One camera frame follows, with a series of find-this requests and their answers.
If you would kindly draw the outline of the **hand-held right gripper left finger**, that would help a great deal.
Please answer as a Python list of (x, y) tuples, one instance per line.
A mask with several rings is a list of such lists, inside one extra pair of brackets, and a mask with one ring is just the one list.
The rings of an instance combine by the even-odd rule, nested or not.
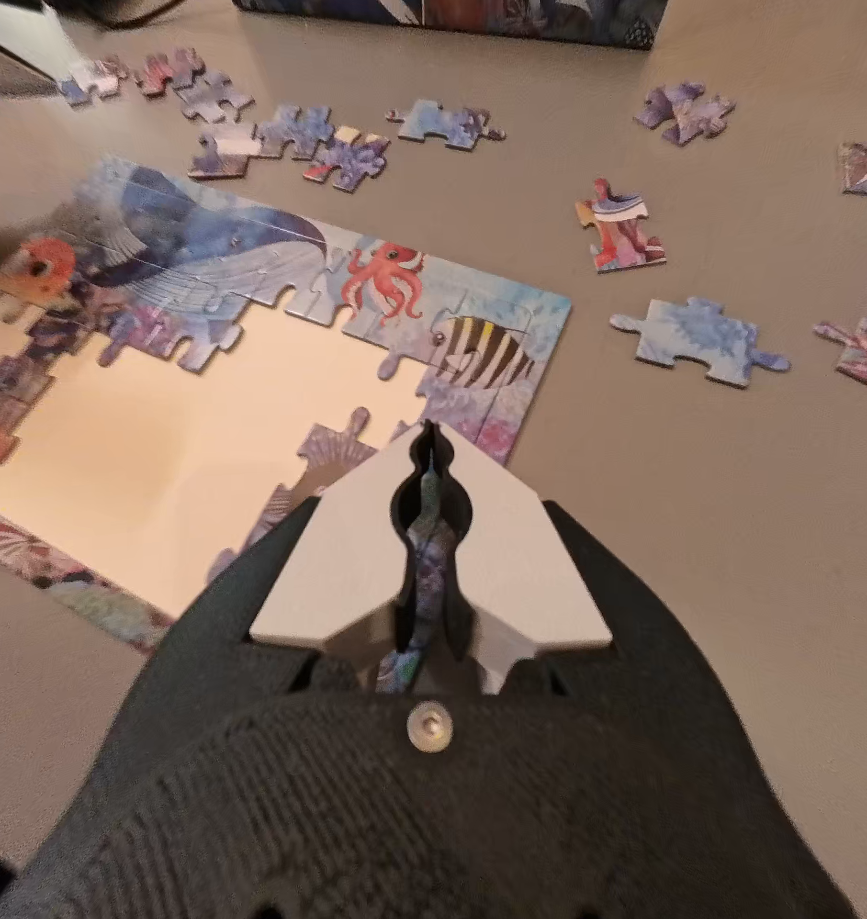
[(411, 450), (427, 432), (426, 423), (408, 428), (301, 504), (310, 516), (249, 628), (255, 642), (329, 654), (357, 670), (409, 646), (416, 550), (396, 496), (424, 474)]

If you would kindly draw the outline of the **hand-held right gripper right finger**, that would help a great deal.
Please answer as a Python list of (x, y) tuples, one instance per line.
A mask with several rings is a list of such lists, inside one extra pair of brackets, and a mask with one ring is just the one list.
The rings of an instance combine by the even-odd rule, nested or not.
[(439, 514), (454, 535), (442, 624), (497, 693), (519, 661), (606, 649), (611, 630), (539, 495), (449, 426), (431, 427)]

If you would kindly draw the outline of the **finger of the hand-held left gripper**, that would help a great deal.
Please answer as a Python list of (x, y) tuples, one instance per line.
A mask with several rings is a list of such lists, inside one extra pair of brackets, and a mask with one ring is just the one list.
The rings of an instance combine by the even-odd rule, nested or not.
[(69, 75), (69, 37), (44, 2), (0, 2), (0, 98), (58, 94)]

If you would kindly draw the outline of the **blue mottled puzzle piece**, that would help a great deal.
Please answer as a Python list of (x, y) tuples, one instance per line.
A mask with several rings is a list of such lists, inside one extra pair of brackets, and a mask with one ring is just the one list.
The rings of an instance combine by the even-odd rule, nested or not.
[(432, 466), (420, 481), (420, 513), (407, 534), (416, 560), (415, 626), (407, 649), (390, 652), (380, 663), (375, 691), (385, 695), (413, 687), (441, 619), (443, 570), (452, 535), (440, 515), (440, 479)]

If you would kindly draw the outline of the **light blue puzzle piece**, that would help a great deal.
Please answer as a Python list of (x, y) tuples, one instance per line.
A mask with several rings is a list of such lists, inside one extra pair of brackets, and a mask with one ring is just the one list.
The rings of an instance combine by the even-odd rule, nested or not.
[(614, 314), (609, 324), (638, 335), (637, 360), (665, 369), (689, 360), (706, 367), (707, 380), (736, 389), (749, 387), (756, 368), (779, 373), (792, 368), (784, 355), (758, 348), (758, 325), (730, 317), (723, 304), (700, 297), (684, 304), (654, 299), (645, 317)]

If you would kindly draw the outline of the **sea animal jigsaw puzzle board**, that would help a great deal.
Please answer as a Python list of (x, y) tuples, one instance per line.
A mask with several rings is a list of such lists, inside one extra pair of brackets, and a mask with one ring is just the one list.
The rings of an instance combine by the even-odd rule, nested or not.
[(0, 564), (150, 653), (416, 421), (505, 464), (570, 301), (111, 158), (0, 264)]

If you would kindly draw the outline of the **red coral puzzle piece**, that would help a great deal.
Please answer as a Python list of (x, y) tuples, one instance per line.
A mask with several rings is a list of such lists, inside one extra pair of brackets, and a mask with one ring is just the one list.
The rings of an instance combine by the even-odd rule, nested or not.
[(598, 235), (599, 244), (590, 247), (598, 274), (667, 262), (659, 238), (646, 235), (643, 223), (649, 211), (641, 195), (616, 195), (606, 178), (596, 178), (592, 198), (577, 201), (575, 212), (580, 226)]

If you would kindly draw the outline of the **purple bubble puzzle piece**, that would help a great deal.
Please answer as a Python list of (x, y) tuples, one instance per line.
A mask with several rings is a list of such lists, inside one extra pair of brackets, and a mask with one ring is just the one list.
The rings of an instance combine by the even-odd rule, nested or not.
[(351, 126), (338, 127), (316, 151), (303, 178), (324, 184), (334, 177), (333, 188), (355, 192), (365, 178), (378, 178), (386, 167), (390, 140), (384, 135), (363, 134)]

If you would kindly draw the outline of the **pink coral puzzle piece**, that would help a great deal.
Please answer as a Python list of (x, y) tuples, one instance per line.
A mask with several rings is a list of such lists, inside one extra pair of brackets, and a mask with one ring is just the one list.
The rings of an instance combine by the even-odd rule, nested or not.
[(835, 370), (867, 385), (867, 317), (862, 318), (854, 330), (848, 330), (831, 323), (814, 325), (818, 337), (842, 347)]

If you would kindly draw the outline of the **row of loose jigsaw pieces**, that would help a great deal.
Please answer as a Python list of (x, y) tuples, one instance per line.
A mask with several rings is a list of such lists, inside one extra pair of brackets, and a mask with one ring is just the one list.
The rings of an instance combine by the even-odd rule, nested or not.
[(226, 73), (210, 68), (192, 47), (149, 54), (133, 71), (115, 55), (80, 59), (70, 65), (58, 90), (78, 108), (118, 97), (126, 80), (133, 81), (146, 99), (171, 91), (183, 117), (202, 124), (200, 150), (191, 157), (186, 173), (193, 181), (244, 178), (251, 161), (280, 160), (285, 155), (304, 164), (305, 170), (338, 128), (327, 106), (280, 104), (265, 121), (243, 121), (241, 115), (254, 98), (237, 90)]

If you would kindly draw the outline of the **illustrated puzzle box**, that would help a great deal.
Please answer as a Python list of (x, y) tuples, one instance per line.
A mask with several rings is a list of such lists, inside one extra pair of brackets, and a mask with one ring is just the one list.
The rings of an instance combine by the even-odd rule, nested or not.
[(250, 13), (649, 51), (667, 1), (234, 1)]

